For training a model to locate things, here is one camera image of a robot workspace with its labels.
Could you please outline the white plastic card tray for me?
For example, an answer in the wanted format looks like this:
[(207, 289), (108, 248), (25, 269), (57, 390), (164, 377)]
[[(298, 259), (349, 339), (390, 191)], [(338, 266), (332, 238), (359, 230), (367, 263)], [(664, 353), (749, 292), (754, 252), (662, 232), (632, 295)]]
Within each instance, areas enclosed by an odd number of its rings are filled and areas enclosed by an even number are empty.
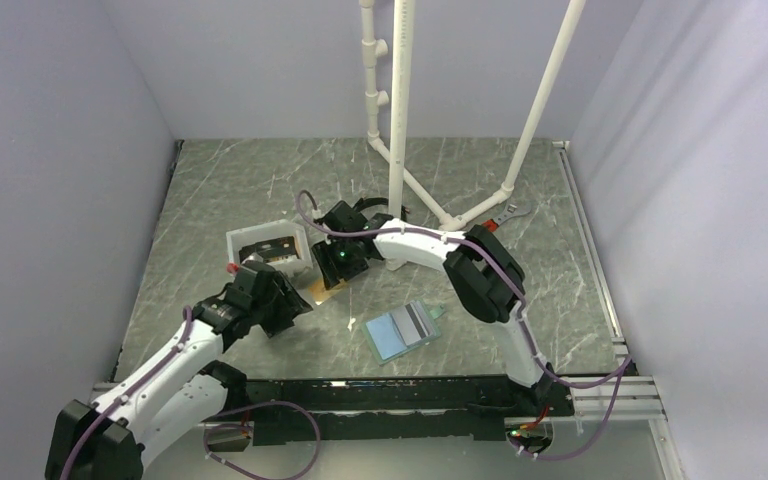
[(312, 267), (312, 255), (304, 227), (277, 220), (228, 231), (225, 234), (228, 262), (242, 265), (260, 261), (288, 276)]

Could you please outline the green card holder wallet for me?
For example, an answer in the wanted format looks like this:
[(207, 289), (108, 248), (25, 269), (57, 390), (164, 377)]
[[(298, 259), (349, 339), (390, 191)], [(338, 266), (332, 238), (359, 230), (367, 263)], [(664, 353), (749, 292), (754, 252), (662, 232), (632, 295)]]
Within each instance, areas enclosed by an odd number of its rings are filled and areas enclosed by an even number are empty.
[(379, 365), (386, 364), (441, 336), (437, 320), (442, 305), (414, 300), (364, 322), (361, 331)]

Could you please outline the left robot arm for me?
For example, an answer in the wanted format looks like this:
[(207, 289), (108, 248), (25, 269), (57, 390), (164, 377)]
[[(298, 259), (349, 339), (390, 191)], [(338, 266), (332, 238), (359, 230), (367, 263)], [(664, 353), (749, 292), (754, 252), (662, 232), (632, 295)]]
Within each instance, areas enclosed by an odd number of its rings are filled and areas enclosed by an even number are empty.
[(129, 377), (61, 410), (45, 478), (139, 479), (201, 421), (232, 420), (251, 406), (246, 375), (221, 356), (253, 328), (273, 337), (313, 308), (265, 263), (246, 261), (232, 271), (218, 294), (184, 308), (177, 331)]

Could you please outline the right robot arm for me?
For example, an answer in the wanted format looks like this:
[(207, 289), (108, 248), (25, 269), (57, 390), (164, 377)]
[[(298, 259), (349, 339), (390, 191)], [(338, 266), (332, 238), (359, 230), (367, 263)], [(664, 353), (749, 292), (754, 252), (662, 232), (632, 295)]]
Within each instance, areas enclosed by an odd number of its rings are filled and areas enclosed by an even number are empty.
[(546, 384), (554, 370), (527, 319), (524, 271), (494, 233), (482, 225), (440, 231), (384, 213), (368, 219), (343, 201), (310, 217), (301, 207), (309, 195), (300, 192), (295, 206), (305, 223), (327, 236), (313, 247), (327, 286), (348, 280), (348, 269), (369, 259), (405, 261), (444, 273), (462, 307), (491, 327), (505, 373), (515, 383), (510, 391), (515, 409), (534, 415), (548, 404)]

